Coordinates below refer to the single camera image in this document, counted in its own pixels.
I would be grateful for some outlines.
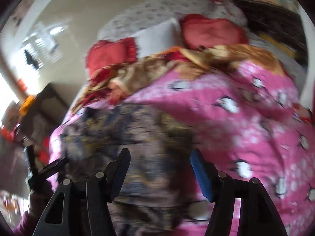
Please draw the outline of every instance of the bedsheet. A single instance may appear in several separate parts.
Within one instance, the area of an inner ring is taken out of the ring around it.
[[[259,178],[290,236],[302,236],[314,220],[314,129],[291,108],[298,92],[289,77],[272,75],[251,62],[242,62],[231,75],[213,71],[195,81],[171,71],[125,102],[150,104],[190,125],[195,146],[219,171],[235,179]],[[90,107],[111,108],[106,100]],[[50,161],[61,154],[63,127],[51,136]],[[56,175],[50,180],[56,187]],[[183,175],[182,187],[190,200],[205,199],[191,170]],[[237,234],[240,203],[235,200],[231,235]],[[207,225],[185,220],[174,235],[203,236]]]

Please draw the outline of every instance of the dark floral fabric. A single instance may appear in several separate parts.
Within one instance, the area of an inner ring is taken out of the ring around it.
[[[172,230],[181,219],[178,172],[189,165],[192,134],[168,114],[141,104],[87,108],[61,137],[67,173],[84,181],[128,148],[131,162],[119,197],[108,203],[117,234]]]

